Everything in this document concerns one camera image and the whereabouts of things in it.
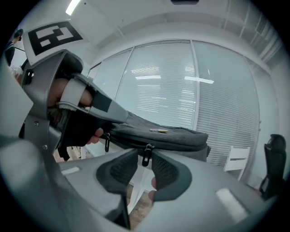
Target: ceiling light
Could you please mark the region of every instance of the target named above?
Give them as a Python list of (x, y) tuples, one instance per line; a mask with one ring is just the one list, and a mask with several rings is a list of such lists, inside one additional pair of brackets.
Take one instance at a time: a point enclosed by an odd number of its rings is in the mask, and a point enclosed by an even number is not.
[[(190, 80), (190, 81), (196, 81), (196, 77), (185, 77), (185, 80)], [(208, 83), (208, 84), (213, 84), (214, 81), (212, 80), (208, 80), (208, 79), (203, 79), (203, 78), (199, 78), (200, 82), (204, 82), (204, 83)]]
[(149, 88), (160, 88), (160, 85), (138, 85), (138, 86), (145, 86)]
[(138, 74), (138, 73), (152, 73), (152, 72), (157, 72), (159, 71), (159, 67), (156, 66), (150, 66), (146, 68), (136, 68), (131, 70), (132, 73)]
[(72, 15), (74, 9), (77, 7), (80, 1), (81, 0), (72, 0), (71, 3), (68, 5), (68, 8), (65, 11), (65, 13), (67, 13), (68, 15)]
[(160, 79), (160, 75), (151, 75), (151, 76), (141, 76), (141, 77), (135, 77), (137, 80), (142, 80), (142, 79)]
[(182, 100), (182, 99), (180, 99), (180, 101), (182, 101), (182, 102), (192, 102), (192, 103), (196, 103), (195, 101), (187, 101), (187, 100)]

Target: gray fabric pouch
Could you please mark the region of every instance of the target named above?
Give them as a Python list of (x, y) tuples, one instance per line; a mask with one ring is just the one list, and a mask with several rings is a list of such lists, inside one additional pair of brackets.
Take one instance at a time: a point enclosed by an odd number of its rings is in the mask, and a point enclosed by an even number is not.
[[(151, 130), (166, 130), (160, 133)], [(151, 144), (154, 149), (172, 151), (175, 154), (189, 158), (205, 161), (209, 154), (210, 147), (206, 141), (208, 134), (189, 130), (182, 127), (161, 126), (145, 120), (131, 112), (125, 123), (112, 123), (108, 130), (105, 130), (106, 145), (113, 142), (117, 146), (128, 149), (145, 149)]]

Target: window blinds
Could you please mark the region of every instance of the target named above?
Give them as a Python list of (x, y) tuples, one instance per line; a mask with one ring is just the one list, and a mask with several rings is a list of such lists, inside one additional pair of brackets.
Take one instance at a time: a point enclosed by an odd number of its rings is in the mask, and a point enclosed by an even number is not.
[(122, 73), (131, 50), (124, 51), (105, 59), (97, 71), (94, 83), (110, 98), (115, 99)]
[(164, 41), (134, 48), (116, 101), (152, 122), (192, 129), (196, 73), (190, 42)]
[(207, 162), (224, 166), (230, 146), (254, 152), (259, 131), (255, 84), (244, 57), (216, 45), (194, 42), (200, 82), (197, 131), (209, 134)]

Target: white wall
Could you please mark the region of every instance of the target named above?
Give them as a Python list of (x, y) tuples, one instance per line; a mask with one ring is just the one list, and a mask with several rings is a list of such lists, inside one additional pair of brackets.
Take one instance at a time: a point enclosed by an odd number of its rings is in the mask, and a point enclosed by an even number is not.
[(125, 38), (115, 40), (102, 48), (92, 65), (94, 66), (105, 58), (133, 46), (166, 39), (193, 39), (217, 44), (248, 57), (267, 72), (270, 72), (268, 66), (261, 61), (250, 45), (241, 38), (219, 28), (187, 22), (155, 24), (127, 34)]
[(94, 58), (96, 57), (95, 54), (88, 51), (88, 48), (90, 46), (91, 46), (90, 43), (82, 43), (82, 44), (78, 44), (77, 46), (73, 45), (73, 46), (68, 46), (66, 48), (67, 50), (76, 54), (79, 58), (82, 59), (82, 62), (83, 62), (82, 74), (84, 76), (88, 75), (90, 68), (92, 66), (92, 62)]
[(256, 153), (251, 166), (246, 170), (245, 182), (254, 188), (259, 188), (261, 181), (266, 176), (264, 144), (269, 141), (271, 134), (279, 133), (279, 110), (270, 75), (251, 62), (249, 62), (249, 68), (257, 90), (261, 123)]
[(286, 139), (287, 161), (284, 177), (290, 171), (290, 58), (284, 55), (281, 62), (273, 69), (271, 74), (279, 107), (279, 132)]

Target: gray plastic surface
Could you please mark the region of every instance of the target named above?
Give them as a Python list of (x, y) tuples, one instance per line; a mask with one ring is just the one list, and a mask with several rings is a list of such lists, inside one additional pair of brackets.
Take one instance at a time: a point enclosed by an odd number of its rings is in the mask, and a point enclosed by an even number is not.
[(160, 151), (160, 153), (186, 165), (191, 174), (190, 187), (174, 201), (154, 202), (137, 231), (222, 231), (234, 221), (216, 196), (216, 191), (228, 188), (241, 204), (253, 213), (264, 202), (249, 187), (237, 181), (220, 167)]
[(78, 172), (66, 175), (67, 180), (94, 209), (101, 215), (106, 216), (111, 211), (117, 209), (121, 196), (107, 192), (98, 182), (96, 171), (103, 163), (111, 161), (131, 150), (128, 149), (92, 159), (63, 162), (59, 163), (59, 167), (62, 171), (73, 167), (80, 169)]
[[(109, 96), (105, 94), (104, 91), (102, 91), (98, 86), (96, 86), (92, 81), (90, 81), (88, 78), (86, 78), (82, 74), (74, 73), (72, 76), (74, 77), (74, 79), (79, 80), (82, 83), (85, 83), (88, 87), (91, 87), (95, 92), (99, 92), (102, 95), (109, 98)], [(66, 101), (64, 101), (64, 99), (62, 98), (59, 105), (62, 105), (61, 107), (65, 107), (65, 105), (67, 105), (70, 108), (81, 110), (84, 113), (88, 113), (92, 116), (95, 116), (96, 118), (104, 119), (104, 120), (115, 122), (115, 123), (123, 123), (126, 121), (128, 117), (127, 110), (125, 110), (123, 107), (121, 107), (118, 103), (116, 103), (113, 100), (111, 101), (107, 112), (99, 110), (95, 108), (94, 106), (86, 107), (86, 109), (79, 108), (78, 104), (71, 103), (69, 98)]]
[(0, 59), (0, 135), (17, 137), (33, 103), (13, 77), (5, 56)]
[[(124, 152), (58, 165), (53, 156), (41, 155), (28, 141), (0, 137), (0, 171), (24, 211), (50, 231), (125, 232), (127, 230), (98, 213), (99, 210), (107, 212), (108, 207), (104, 205), (110, 204), (113, 208), (118, 200), (117, 197), (104, 196), (110, 194), (99, 188), (93, 179), (96, 164)], [(136, 231), (218, 232), (230, 229), (234, 222), (215, 195), (221, 188), (229, 188), (246, 207), (250, 215), (245, 220), (261, 212), (264, 205), (262, 199), (222, 169), (187, 157), (163, 153), (190, 169), (192, 183), (176, 200), (155, 202)], [(80, 167), (81, 171), (65, 178), (59, 167), (67, 169), (72, 166)]]
[(31, 142), (0, 136), (0, 173), (16, 202), (46, 231), (128, 231), (93, 209), (53, 156), (42, 155)]
[(52, 155), (61, 138), (61, 132), (49, 125), (49, 120), (28, 115), (25, 120), (24, 138), (33, 142), (43, 154)]
[(49, 91), (65, 54), (66, 51), (55, 54), (33, 67), (29, 64), (25, 66), (23, 73), (29, 70), (34, 72), (31, 83), (23, 86), (24, 91), (34, 103), (29, 112), (30, 115), (47, 119)]
[(63, 91), (59, 107), (62, 108), (62, 102), (69, 102), (78, 106), (85, 89), (86, 85), (83, 82), (75, 78), (70, 79)]

